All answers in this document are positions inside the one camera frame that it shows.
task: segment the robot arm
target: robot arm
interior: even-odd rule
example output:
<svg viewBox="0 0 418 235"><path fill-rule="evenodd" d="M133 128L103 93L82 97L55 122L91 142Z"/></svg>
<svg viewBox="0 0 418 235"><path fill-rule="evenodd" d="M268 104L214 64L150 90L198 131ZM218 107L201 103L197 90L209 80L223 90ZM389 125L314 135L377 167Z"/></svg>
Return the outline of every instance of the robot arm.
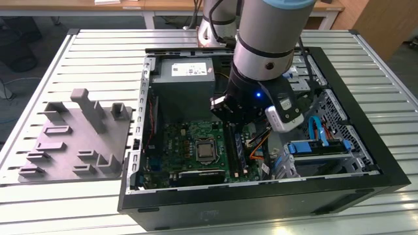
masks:
<svg viewBox="0 0 418 235"><path fill-rule="evenodd" d="M247 0L243 5L230 81L211 100L213 113L238 129L265 114L272 128L292 131L302 122L289 70L316 0Z"/></svg>
<svg viewBox="0 0 418 235"><path fill-rule="evenodd" d="M222 47L223 43L219 41L219 38L235 38L237 4L238 0L205 1L203 19L198 30L198 39L202 47Z"/></svg>

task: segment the green circuit board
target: green circuit board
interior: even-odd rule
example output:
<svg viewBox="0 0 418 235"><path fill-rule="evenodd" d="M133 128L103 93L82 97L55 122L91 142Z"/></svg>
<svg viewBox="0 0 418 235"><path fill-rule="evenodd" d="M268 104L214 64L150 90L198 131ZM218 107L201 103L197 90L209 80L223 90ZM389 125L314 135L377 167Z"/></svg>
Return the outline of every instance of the green circuit board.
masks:
<svg viewBox="0 0 418 235"><path fill-rule="evenodd" d="M197 161L197 143L199 141L214 142L217 158L207 165ZM229 169L222 123L205 121L167 124L165 131L163 169L171 172L205 168Z"/></svg>
<svg viewBox="0 0 418 235"><path fill-rule="evenodd" d="M245 127L242 141L251 138L249 128ZM211 143L215 156L210 161L199 161L199 144ZM161 172L179 173L191 170L225 170L226 183L257 181L258 167L251 164L247 174L238 177L230 175L229 156L225 145L223 124L221 121L198 121L166 124L163 132L163 156L161 158ZM154 174L153 182L157 188L169 188L167 174Z"/></svg>

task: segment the metal slotted table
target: metal slotted table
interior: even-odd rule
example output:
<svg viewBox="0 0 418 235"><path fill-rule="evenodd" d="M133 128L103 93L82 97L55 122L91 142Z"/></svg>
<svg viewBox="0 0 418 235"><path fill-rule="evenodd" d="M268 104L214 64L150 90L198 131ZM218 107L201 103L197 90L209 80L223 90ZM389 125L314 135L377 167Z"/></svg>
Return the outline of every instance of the metal slotted table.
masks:
<svg viewBox="0 0 418 235"><path fill-rule="evenodd" d="M340 214L288 218L166 233L381 234L418 231L418 102L360 35L309 30L306 46L322 47L412 185ZM74 88L87 88L103 107L135 107L145 49L197 47L183 30L81 30L67 35L0 153L0 234L131 234L145 230L117 211L121 180L14 185L42 131L48 101L69 107Z"/></svg>

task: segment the motherboard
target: motherboard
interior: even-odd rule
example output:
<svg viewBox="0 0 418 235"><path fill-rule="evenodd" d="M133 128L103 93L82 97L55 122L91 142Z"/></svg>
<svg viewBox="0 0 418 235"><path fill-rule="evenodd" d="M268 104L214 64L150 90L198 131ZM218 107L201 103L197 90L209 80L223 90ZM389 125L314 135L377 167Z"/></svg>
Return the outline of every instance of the motherboard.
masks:
<svg viewBox="0 0 418 235"><path fill-rule="evenodd" d="M251 139L249 127L241 134L241 141ZM249 164L246 174L230 173L230 158L225 140L225 127L221 121L195 121L166 124L163 131L163 153L150 158L150 174L146 179L151 187L177 186L182 174L195 172L222 173L225 183L257 181L259 172L257 164Z"/></svg>

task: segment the screw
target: screw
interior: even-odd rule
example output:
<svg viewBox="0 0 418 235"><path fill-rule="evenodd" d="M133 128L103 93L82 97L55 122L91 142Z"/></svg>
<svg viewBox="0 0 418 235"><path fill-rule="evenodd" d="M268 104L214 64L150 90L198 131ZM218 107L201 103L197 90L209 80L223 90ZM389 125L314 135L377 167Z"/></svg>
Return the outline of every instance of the screw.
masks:
<svg viewBox="0 0 418 235"><path fill-rule="evenodd" d="M269 62L268 64L266 64L266 69L268 70L272 70L274 68L274 63L273 62Z"/></svg>

